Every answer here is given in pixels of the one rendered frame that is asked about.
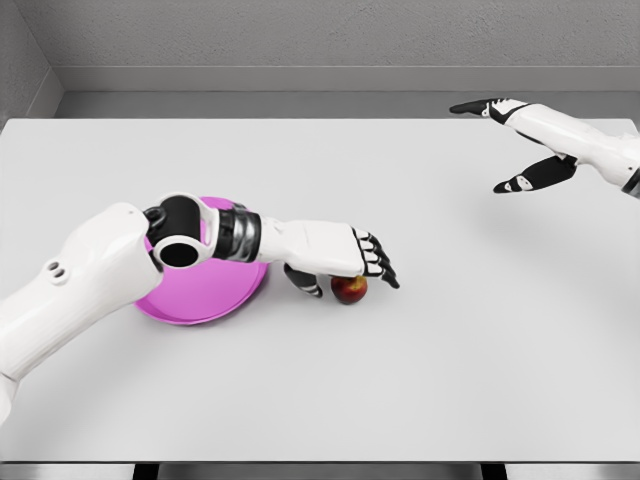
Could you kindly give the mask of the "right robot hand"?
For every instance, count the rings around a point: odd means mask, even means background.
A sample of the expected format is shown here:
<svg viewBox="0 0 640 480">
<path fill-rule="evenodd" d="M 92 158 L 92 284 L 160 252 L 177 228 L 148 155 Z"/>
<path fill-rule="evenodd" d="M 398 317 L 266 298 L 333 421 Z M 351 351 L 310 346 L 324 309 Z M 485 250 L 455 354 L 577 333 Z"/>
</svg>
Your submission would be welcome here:
<svg viewBox="0 0 640 480">
<path fill-rule="evenodd" d="M 594 127 L 574 117 L 543 104 L 510 98 L 472 100 L 451 106 L 449 112 L 491 119 L 553 152 L 498 183 L 493 189 L 496 194 L 541 190 L 572 178 L 578 161 L 593 153 L 602 137 Z"/>
</svg>

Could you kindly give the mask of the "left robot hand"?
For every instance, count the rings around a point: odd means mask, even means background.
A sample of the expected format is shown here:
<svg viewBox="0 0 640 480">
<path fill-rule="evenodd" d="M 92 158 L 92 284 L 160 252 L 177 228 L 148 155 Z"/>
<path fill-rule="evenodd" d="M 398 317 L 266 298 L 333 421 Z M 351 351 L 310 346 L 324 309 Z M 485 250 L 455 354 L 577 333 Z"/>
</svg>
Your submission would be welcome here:
<svg viewBox="0 0 640 480">
<path fill-rule="evenodd" d="M 379 278 L 400 287 L 391 260 L 370 232 L 346 223 L 298 220 L 283 224 L 286 277 L 299 290 L 320 298 L 320 275 Z"/>
</svg>

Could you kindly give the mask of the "red apple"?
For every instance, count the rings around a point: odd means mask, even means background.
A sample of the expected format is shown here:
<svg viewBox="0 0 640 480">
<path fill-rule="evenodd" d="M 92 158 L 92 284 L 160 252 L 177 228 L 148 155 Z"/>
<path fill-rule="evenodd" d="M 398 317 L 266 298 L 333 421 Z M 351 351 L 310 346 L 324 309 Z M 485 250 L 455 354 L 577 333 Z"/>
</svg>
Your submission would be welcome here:
<svg viewBox="0 0 640 480">
<path fill-rule="evenodd" d="M 368 282 L 362 275 L 356 277 L 334 276 L 330 280 L 330 287 L 339 302 L 351 305 L 365 297 L 368 291 Z"/>
</svg>

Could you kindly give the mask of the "pink round plate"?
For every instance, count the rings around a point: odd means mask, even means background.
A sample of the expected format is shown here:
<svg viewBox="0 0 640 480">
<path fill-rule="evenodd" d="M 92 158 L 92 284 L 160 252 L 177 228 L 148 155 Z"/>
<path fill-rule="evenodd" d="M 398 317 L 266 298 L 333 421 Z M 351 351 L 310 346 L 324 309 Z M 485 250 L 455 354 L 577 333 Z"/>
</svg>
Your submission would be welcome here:
<svg viewBox="0 0 640 480">
<path fill-rule="evenodd" d="M 135 306 L 174 325 L 195 325 L 239 308 L 268 265 L 256 260 L 260 218 L 227 199 L 170 194 L 145 212 L 145 245 L 162 269 L 160 284 Z"/>
</svg>

